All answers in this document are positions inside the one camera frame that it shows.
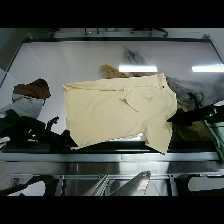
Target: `gray cloth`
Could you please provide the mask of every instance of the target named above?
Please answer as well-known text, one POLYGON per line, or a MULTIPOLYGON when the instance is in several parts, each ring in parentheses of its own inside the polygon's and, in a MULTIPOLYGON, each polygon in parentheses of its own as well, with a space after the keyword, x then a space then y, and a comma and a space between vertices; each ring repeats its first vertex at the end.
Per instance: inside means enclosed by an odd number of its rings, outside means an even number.
POLYGON ((20 117, 32 117, 37 119, 43 107, 43 99, 35 99, 20 94, 12 95, 13 103, 0 109, 0 114, 5 114, 7 110, 14 110, 20 117))

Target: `fabric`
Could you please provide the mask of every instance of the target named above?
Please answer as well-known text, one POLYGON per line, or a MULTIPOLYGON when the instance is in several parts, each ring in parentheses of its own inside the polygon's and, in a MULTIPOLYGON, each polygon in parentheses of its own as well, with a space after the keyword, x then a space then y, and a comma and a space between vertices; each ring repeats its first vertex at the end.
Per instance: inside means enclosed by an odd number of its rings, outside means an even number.
POLYGON ((64 90, 67 129, 78 148, 144 133, 146 145, 167 152, 167 119, 177 100, 164 74, 70 83, 64 90))
POLYGON ((36 99, 47 99, 51 96, 48 84, 44 79, 37 79, 27 85, 19 84, 14 87, 13 93, 36 99))
POLYGON ((0 109, 0 114, 5 114, 7 110, 14 110, 20 117, 32 117, 37 119, 43 107, 43 99, 35 99, 32 97, 26 97, 19 94, 13 94, 13 103, 0 109))

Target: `yellow shirt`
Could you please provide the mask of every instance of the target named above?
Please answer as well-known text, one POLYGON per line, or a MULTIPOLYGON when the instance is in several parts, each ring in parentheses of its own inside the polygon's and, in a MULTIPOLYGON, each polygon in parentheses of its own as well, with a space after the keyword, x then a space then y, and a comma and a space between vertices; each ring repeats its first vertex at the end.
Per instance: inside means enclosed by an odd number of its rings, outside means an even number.
POLYGON ((167 119, 176 113, 177 100, 163 73, 75 82, 64 91, 67 129, 78 148, 144 133, 147 146, 167 152, 167 119))

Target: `brown cloth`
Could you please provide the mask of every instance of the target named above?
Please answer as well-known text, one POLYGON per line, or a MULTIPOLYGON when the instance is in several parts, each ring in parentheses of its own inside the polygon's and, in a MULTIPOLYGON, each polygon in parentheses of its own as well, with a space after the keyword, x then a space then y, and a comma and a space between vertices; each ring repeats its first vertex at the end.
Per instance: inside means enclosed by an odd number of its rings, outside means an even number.
POLYGON ((18 84, 14 87, 13 93, 44 100, 51 96, 48 84, 44 79, 37 79, 27 85, 18 84))

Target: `yellow cloth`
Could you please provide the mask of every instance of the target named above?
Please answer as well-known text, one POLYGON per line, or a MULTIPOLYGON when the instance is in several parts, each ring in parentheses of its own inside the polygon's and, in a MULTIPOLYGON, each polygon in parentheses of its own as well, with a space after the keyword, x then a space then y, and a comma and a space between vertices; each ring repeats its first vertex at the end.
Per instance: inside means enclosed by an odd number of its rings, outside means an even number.
POLYGON ((144 133, 146 145, 166 153, 172 136, 167 119, 176 94, 164 74, 64 85, 66 123, 78 148, 144 133))

